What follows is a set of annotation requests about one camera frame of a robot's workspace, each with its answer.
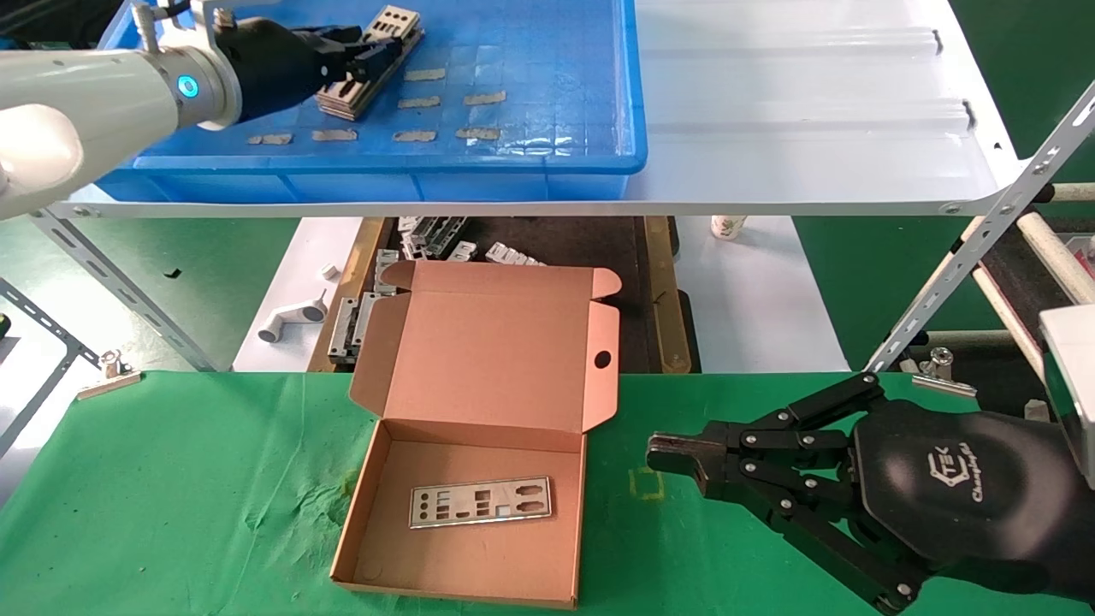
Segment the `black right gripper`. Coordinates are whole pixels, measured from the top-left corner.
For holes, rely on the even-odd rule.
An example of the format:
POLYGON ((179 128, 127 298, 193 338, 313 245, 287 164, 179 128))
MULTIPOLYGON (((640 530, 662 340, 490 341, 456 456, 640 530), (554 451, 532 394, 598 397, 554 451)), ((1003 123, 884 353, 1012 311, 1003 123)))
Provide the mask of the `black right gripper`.
MULTIPOLYGON (((841 460, 851 437, 833 425, 884 394, 879 376, 860 373, 752 421, 656 432, 647 465, 698 472, 705 499, 744 505, 873 609, 900 613, 922 571, 851 534, 864 515, 848 483, 762 461, 841 460)), ((889 402, 852 438, 866 512, 927 570, 1014 594, 1074 593, 1074 460, 1056 425, 889 402)))

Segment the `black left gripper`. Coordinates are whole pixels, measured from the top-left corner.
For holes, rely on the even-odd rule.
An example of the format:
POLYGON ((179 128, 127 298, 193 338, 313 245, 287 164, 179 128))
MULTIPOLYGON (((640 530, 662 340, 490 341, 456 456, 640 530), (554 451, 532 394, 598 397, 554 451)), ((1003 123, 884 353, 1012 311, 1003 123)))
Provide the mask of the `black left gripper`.
POLYGON ((241 90, 238 123, 247 123, 293 108, 333 83, 379 81, 402 57, 405 43, 369 39, 360 25, 290 30, 250 18, 234 27, 219 27, 218 48, 241 90))

